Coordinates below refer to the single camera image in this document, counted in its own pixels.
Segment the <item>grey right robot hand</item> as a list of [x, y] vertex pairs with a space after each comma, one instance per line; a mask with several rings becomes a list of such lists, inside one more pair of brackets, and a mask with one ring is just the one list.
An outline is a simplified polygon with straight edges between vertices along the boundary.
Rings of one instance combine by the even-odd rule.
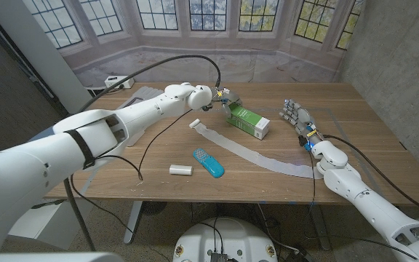
[[284, 107], [279, 115], [295, 128], [300, 146], [305, 147], [307, 151], [324, 140], [316, 128], [314, 118], [293, 99], [284, 101]]

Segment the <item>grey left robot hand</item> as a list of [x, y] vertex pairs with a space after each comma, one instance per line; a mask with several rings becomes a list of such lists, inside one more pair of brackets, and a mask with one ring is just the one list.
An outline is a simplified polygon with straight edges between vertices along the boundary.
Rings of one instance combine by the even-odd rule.
[[231, 118], [231, 110], [229, 105], [232, 103], [242, 106], [242, 99], [233, 91], [230, 91], [226, 87], [215, 87], [212, 89], [212, 102], [221, 102], [222, 111], [225, 118]]

